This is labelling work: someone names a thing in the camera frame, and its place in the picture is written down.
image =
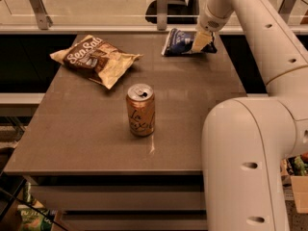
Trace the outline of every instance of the wooden desk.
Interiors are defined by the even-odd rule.
[[[245,96],[219,37],[215,55],[165,58],[166,33],[98,36],[144,56],[111,90],[61,67],[5,171],[35,184],[33,195],[72,228],[206,229],[203,122],[217,103]],[[128,127],[125,96],[136,83],[156,95],[146,138]]]

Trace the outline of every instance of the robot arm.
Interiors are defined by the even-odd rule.
[[[208,0],[199,26],[218,31],[232,12],[269,97],[228,100],[206,118],[209,230],[289,230],[280,162],[308,151],[308,54],[268,0]]]

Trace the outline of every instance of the can lid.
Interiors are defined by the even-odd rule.
[[[153,89],[147,84],[135,84],[127,91],[128,96],[135,101],[144,101],[153,95]]]

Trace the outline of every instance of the red soda can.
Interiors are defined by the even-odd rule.
[[[135,84],[127,91],[127,114],[131,132],[148,136],[155,127],[154,91],[147,84]]]

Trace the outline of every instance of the brown chip bag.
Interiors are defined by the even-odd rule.
[[[110,89],[141,55],[127,54],[91,35],[65,50],[50,54],[60,64],[83,69],[84,75]]]

